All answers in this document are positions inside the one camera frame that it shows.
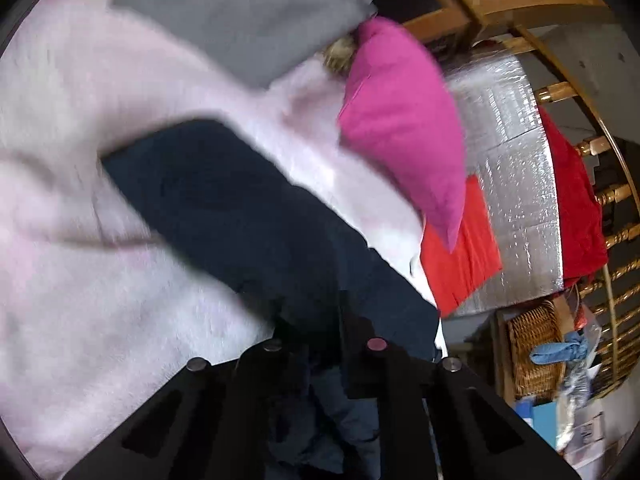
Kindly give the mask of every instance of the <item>navy blue fabric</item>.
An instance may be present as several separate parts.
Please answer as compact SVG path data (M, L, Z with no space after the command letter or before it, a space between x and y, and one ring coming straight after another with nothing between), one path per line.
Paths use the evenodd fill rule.
M273 306L279 325L309 345L293 367L300 390L274 400L266 478L297 478L301 466L378 478L376 403L348 399L335 366L338 295L346 291L379 336L426 360L434 357L435 307L336 213L216 120L168 126L102 164L170 245Z

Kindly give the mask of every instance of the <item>red cloth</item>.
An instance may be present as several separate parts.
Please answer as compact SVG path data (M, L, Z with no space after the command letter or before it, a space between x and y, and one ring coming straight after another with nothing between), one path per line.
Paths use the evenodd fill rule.
M581 276L591 274L607 263L607 247L602 235L602 209L593 195L580 155L542 108L540 117L554 165L562 241L562 275L564 286L569 287Z
M465 208L453 252L449 254L433 227L427 224L420 262L442 317L451 314L473 291L502 270L500 250L475 175L466 180Z

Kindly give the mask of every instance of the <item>reflective insulation mat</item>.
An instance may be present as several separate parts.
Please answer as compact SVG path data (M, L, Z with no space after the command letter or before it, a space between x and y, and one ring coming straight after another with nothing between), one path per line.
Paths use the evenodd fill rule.
M524 70L507 51L483 52L447 70L446 80L465 130L467 173L480 181L503 268L456 315L561 290L554 170Z

